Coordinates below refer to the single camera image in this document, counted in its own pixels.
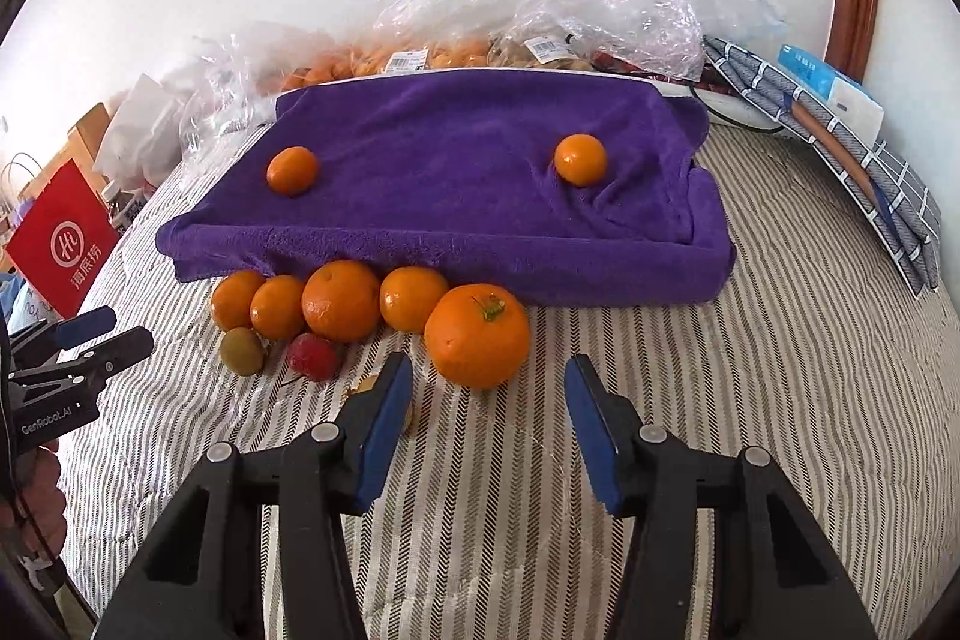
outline red strawberry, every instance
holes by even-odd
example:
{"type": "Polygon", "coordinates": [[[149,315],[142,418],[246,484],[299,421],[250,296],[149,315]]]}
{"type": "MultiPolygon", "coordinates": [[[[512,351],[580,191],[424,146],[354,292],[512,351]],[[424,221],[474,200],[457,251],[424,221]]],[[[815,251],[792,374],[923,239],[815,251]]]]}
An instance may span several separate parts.
{"type": "Polygon", "coordinates": [[[306,375],[314,383],[326,383],[340,371],[343,356],[328,339],[315,333],[302,333],[287,349],[287,363],[294,372],[306,375]]]}

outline person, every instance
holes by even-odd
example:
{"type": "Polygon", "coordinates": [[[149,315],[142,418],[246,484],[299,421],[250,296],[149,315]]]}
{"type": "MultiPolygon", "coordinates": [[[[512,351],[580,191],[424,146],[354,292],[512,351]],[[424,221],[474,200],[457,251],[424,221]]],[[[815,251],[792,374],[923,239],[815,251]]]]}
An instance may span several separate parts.
{"type": "MultiPolygon", "coordinates": [[[[56,457],[58,444],[48,442],[42,448],[37,449],[37,462],[34,466],[34,472],[30,482],[23,486],[23,501],[37,521],[37,528],[46,540],[50,552],[59,557],[64,550],[66,542],[66,496],[58,487],[56,482],[61,475],[61,465],[56,457]]],[[[19,509],[21,518],[25,518],[23,506],[19,509]]],[[[16,525],[16,515],[13,509],[6,501],[0,499],[0,528],[13,528],[16,525]]],[[[40,540],[37,539],[37,532],[29,522],[20,524],[20,533],[27,548],[37,555],[46,555],[40,540]]]]}

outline bed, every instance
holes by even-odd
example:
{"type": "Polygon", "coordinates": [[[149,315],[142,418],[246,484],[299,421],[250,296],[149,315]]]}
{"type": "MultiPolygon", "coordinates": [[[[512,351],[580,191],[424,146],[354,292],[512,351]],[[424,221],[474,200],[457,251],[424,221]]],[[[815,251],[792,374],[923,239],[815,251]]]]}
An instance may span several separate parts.
{"type": "MultiPolygon", "coordinates": [[[[85,302],[155,354],[64,442],[69,571],[98,611],[200,455],[289,442],[333,418],[349,384],[394,350],[415,367],[414,421],[383,498],[344,520],[373,638],[602,637],[630,523],[593,498],[562,394],[585,352],[610,389],[691,447],[768,448],[846,564],[881,638],[909,637],[960,563],[960,329],[947,292],[914,299],[841,186],[802,145],[713,126],[697,161],[719,183],[739,253],[717,300],[672,308],[532,308],[520,379],[469,394],[436,376],[419,338],[381,328],[329,386],[270,355],[238,378],[216,355],[214,280],[179,284],[157,228],[195,182],[177,170],[121,239],[85,302]]],[[[689,636],[709,620],[709,514],[689,636]]],[[[264,610],[282,637],[275,513],[262,520],[264,610]]]]}

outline barcode sticker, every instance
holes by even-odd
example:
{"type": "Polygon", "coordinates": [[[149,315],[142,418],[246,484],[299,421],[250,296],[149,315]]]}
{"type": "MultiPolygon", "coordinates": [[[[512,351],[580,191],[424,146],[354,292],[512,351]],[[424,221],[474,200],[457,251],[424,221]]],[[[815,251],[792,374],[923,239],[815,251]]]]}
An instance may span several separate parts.
{"type": "Polygon", "coordinates": [[[576,58],[577,53],[570,49],[570,45],[563,39],[556,36],[535,36],[528,39],[526,44],[536,60],[541,63],[550,63],[550,61],[559,61],[560,58],[576,58]]]}
{"type": "Polygon", "coordinates": [[[427,49],[411,49],[407,52],[395,52],[390,56],[383,73],[396,74],[398,71],[423,71],[426,68],[427,49]]]}

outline small fruit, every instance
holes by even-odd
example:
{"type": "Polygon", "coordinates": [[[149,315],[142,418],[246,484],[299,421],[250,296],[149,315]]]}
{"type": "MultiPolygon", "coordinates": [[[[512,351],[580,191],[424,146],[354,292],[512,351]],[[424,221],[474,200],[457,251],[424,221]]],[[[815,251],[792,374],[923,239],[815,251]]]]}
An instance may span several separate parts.
{"type": "Polygon", "coordinates": [[[450,285],[435,269],[402,266],[380,284],[380,314],[399,332],[424,333],[426,319],[448,290],[450,285]]]}
{"type": "Polygon", "coordinates": [[[267,185],[275,194],[299,196],[317,179],[320,162],[307,148],[280,150],[267,167],[267,185]]]}
{"type": "Polygon", "coordinates": [[[441,50],[429,61],[430,68],[453,68],[454,65],[453,56],[446,50],[441,50]]]}
{"type": "Polygon", "coordinates": [[[295,91],[297,88],[304,87],[304,76],[308,70],[298,68],[294,73],[287,74],[287,77],[280,84],[280,92],[295,91]]]}
{"type": "Polygon", "coordinates": [[[290,274],[270,277],[250,303],[250,320],[256,333],[279,342],[293,339],[304,330],[301,293],[304,284],[290,274]]]}
{"type": "Polygon", "coordinates": [[[230,329],[220,340],[220,360],[240,377],[251,377],[263,369],[263,345],[250,329],[230,329]]]}
{"type": "Polygon", "coordinates": [[[321,64],[311,68],[304,76],[304,85],[320,85],[323,82],[333,82],[331,66],[332,64],[321,64]]]}
{"type": "MultiPolygon", "coordinates": [[[[364,393],[365,391],[373,390],[373,384],[376,384],[377,375],[371,375],[368,378],[364,378],[359,381],[355,386],[349,387],[344,391],[344,403],[347,402],[347,399],[353,396],[356,393],[364,393]]],[[[407,405],[407,413],[403,416],[403,434],[410,431],[410,424],[414,421],[414,405],[413,403],[407,405]]]]}
{"type": "Polygon", "coordinates": [[[530,353],[527,314],[512,293],[481,283],[450,289],[430,314],[426,352],[451,383],[492,389],[520,369],[530,353]]]}
{"type": "Polygon", "coordinates": [[[369,77],[379,74],[387,65],[394,52],[400,52],[403,47],[375,47],[364,52],[354,53],[352,58],[352,72],[355,77],[369,77]]]}
{"type": "Polygon", "coordinates": [[[340,371],[343,356],[329,339],[302,333],[287,348],[287,362],[294,372],[306,375],[314,383],[326,383],[340,371]]]}
{"type": "Polygon", "coordinates": [[[595,185],[607,173],[607,151],[589,134],[566,137],[553,154],[557,173],[577,188],[595,185]]]}
{"type": "Polygon", "coordinates": [[[210,295],[210,317],[225,332],[251,327],[250,303],[263,285],[264,277],[252,269],[234,272],[224,277],[210,295]]]}
{"type": "Polygon", "coordinates": [[[330,73],[334,79],[349,79],[353,76],[353,66],[350,66],[349,53],[340,60],[334,62],[330,68],[330,73]]]}
{"type": "Polygon", "coordinates": [[[358,342],[380,321],[380,281],[366,263],[331,261],[310,275],[301,303],[313,333],[358,342]]]}

